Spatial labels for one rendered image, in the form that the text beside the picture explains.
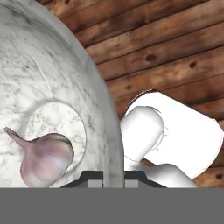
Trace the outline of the white rounded object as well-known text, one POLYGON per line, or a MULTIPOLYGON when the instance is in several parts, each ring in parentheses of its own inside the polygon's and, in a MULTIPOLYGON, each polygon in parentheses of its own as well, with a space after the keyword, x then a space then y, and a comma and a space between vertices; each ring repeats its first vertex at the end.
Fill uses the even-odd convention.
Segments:
POLYGON ((224 142, 215 119, 152 90, 129 103, 120 126, 124 170, 168 188, 195 188, 224 142))

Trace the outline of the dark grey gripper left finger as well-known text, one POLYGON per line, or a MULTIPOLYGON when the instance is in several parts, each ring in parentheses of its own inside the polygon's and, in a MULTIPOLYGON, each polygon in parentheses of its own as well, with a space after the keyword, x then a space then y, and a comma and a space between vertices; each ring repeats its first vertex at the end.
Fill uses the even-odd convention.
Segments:
POLYGON ((80 177, 66 185, 64 188, 102 188, 103 187, 102 171, 83 171, 80 177))

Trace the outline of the white marble bowl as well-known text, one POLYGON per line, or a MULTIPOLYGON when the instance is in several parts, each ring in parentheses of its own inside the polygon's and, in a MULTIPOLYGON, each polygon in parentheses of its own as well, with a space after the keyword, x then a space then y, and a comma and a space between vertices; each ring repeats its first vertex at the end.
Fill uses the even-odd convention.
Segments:
POLYGON ((9 127, 33 139, 59 132, 75 157, 61 187, 101 171, 106 187, 124 185, 123 143, 115 104, 77 38, 35 0, 0 0, 0 187, 22 187, 22 149, 9 127))

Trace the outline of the purple white garlic bulb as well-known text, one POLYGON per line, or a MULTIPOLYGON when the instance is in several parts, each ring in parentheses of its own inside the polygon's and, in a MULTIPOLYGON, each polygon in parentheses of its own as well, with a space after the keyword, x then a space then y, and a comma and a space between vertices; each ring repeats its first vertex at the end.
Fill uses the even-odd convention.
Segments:
POLYGON ((60 133, 48 133, 26 140, 13 129, 5 127, 3 130, 23 151, 20 176, 28 187, 54 185, 66 174, 74 160, 71 141, 60 133))

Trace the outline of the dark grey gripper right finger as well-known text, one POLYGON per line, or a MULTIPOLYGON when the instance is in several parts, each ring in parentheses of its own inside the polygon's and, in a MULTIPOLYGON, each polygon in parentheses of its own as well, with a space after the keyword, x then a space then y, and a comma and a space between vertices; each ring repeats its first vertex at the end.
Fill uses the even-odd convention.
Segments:
POLYGON ((126 188, 138 188, 141 183, 144 183, 150 187, 164 188, 163 185, 147 179, 143 171, 125 171, 124 180, 126 188))

